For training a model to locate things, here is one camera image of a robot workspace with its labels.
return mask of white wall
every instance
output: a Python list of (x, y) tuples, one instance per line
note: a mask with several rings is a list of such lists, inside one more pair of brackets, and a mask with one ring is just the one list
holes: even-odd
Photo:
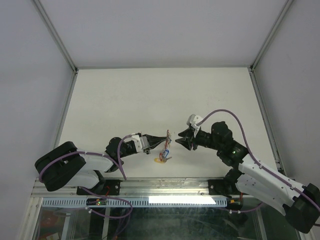
[(15, 239), (72, 71), (30, 0), (0, 7), (0, 233)]
[[(320, 187), (320, 1), (295, 1), (256, 70), (290, 176)], [(320, 239), (320, 228), (314, 227)]]
[(286, 0), (41, 0), (75, 64), (250, 65)]

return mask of glass panel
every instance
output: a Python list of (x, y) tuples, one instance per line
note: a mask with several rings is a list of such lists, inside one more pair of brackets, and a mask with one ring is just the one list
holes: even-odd
[(297, 231), (287, 223), (284, 216), (277, 210), (266, 205), (261, 208), (261, 214), (267, 239), (299, 240)]
[[(128, 208), (95, 208), (121, 216)], [(43, 207), (35, 240), (259, 240), (255, 214), (213, 207), (141, 207), (107, 219), (85, 209)]]

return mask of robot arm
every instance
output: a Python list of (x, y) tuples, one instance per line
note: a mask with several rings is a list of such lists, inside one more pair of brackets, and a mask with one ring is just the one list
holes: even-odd
[[(154, 149), (166, 139), (166, 136), (157, 137), (134, 133), (128, 138), (129, 141), (121, 143), (120, 157), (124, 158), (140, 152), (149, 154), (151, 149)], [(100, 171), (110, 173), (118, 169), (117, 164), (112, 160), (118, 162), (120, 142), (121, 138), (114, 137), (110, 140), (104, 153), (94, 153), (80, 150), (73, 142), (67, 141), (38, 159), (34, 166), (39, 174), (44, 170), (41, 181), (49, 192), (56, 191), (64, 186), (81, 186), (98, 193), (105, 183)], [(48, 167), (51, 162), (62, 156), (64, 157), (61, 160)]]
[[(233, 139), (232, 131), (224, 121), (214, 123), (208, 133), (199, 126), (202, 120), (198, 115), (191, 115), (187, 121), (188, 129), (179, 133), (182, 138), (175, 141), (188, 150), (196, 150), (198, 146), (216, 150), (222, 162), (232, 167), (224, 177), (225, 186), (235, 186), (240, 192), (265, 202), (284, 215), (295, 229), (308, 233), (320, 212), (305, 195), (320, 206), (319, 189), (311, 183), (303, 186), (261, 163)], [(228, 192), (222, 191), (222, 194), (227, 196)]]

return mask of yellow object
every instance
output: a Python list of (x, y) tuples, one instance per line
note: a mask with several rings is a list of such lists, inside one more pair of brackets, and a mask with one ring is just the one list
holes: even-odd
[(161, 161), (160, 158), (158, 158), (158, 157), (155, 158), (154, 161), (155, 161), (156, 163), (158, 163), (158, 164), (164, 164), (164, 162)]

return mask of light strip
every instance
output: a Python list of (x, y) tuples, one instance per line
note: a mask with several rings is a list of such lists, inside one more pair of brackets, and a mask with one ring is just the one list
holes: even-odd
[(216, 201), (210, 196), (149, 196), (150, 204), (210, 204), (215, 205)]

